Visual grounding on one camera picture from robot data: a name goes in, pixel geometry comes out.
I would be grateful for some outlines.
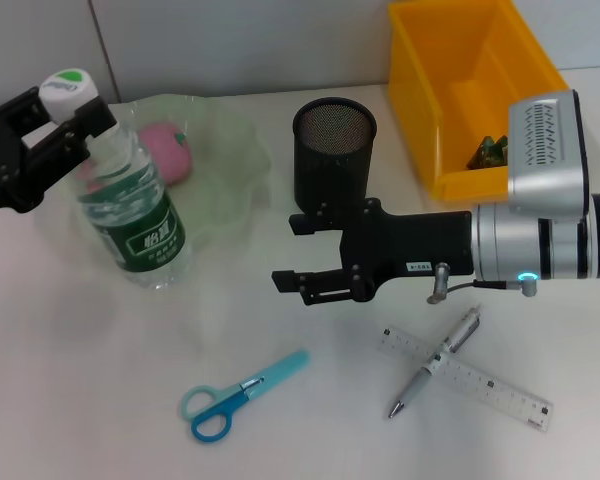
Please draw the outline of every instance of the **blue scissors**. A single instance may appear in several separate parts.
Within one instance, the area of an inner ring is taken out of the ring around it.
[[[245,378],[224,390],[218,390],[209,385],[200,385],[189,390],[180,402],[180,414],[186,421],[191,422],[191,433],[201,442],[217,442],[231,430],[231,417],[240,407],[249,400],[258,398],[268,392],[280,382],[290,377],[309,363],[309,354],[306,350],[298,350],[288,357],[283,358],[268,368]],[[211,396],[211,403],[200,410],[189,412],[187,406],[191,399],[199,394],[206,393]],[[215,416],[225,419],[225,426],[216,435],[203,435],[198,427]]]

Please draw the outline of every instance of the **scissor handle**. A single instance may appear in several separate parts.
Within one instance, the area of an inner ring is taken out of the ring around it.
[[[227,400],[219,403],[215,407],[211,407],[210,409],[203,411],[201,414],[196,415],[193,418],[193,421],[191,422],[191,433],[193,433],[193,436],[201,442],[217,442],[221,438],[224,438],[224,436],[227,433],[229,433],[229,430],[231,430],[231,417],[233,417],[233,412],[235,412],[238,408],[243,406],[248,401],[249,397],[247,397],[243,392],[240,392],[229,397]],[[203,435],[202,433],[200,433],[198,427],[207,420],[210,420],[211,418],[218,415],[224,417],[224,428],[215,435]]]
[[[187,393],[185,393],[184,397],[182,397],[182,400],[180,401],[180,415],[182,415],[182,418],[184,418],[187,422],[193,421],[196,415],[199,415],[207,408],[203,407],[196,410],[195,412],[190,412],[189,410],[187,410],[191,399],[199,393],[208,394],[209,396],[211,396],[211,403],[214,403],[220,400],[223,392],[209,385],[200,385],[199,387],[192,388]]]

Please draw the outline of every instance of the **clear plastic ruler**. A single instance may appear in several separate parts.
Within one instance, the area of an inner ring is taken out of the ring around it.
[[[379,350],[394,358],[407,359],[414,365],[427,362],[433,378],[452,390],[487,403],[537,430],[546,432],[549,428],[553,415],[551,402],[460,362],[453,354],[441,351],[439,347],[431,346],[398,327],[384,330]]]

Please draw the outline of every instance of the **plastic bottle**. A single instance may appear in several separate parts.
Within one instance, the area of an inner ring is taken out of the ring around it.
[[[63,70],[45,80],[40,99],[56,124],[98,92],[87,72]],[[91,156],[72,172],[87,218],[133,282],[162,288],[187,272],[191,246],[164,182],[137,134],[120,123],[89,138]]]

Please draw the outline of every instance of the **table surface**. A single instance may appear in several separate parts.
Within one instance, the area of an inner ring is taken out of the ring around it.
[[[592,191],[600,191],[600,69],[564,72],[581,96]],[[295,238],[291,120],[344,96],[378,122],[368,194],[393,213],[436,208],[410,168],[384,86],[223,99],[259,125],[268,196],[248,225],[196,255],[184,283],[143,291],[93,262],[51,191],[0,211],[0,478],[600,478],[600,281],[543,282],[538,296],[463,291],[429,306],[429,279],[394,280],[368,304],[305,307],[272,270],[339,267],[339,235]],[[460,358],[551,400],[549,433],[431,383],[387,408],[408,367],[378,353],[396,324],[439,341],[481,303]],[[299,347],[310,366],[237,412],[203,445],[177,415],[191,386],[222,387]]]

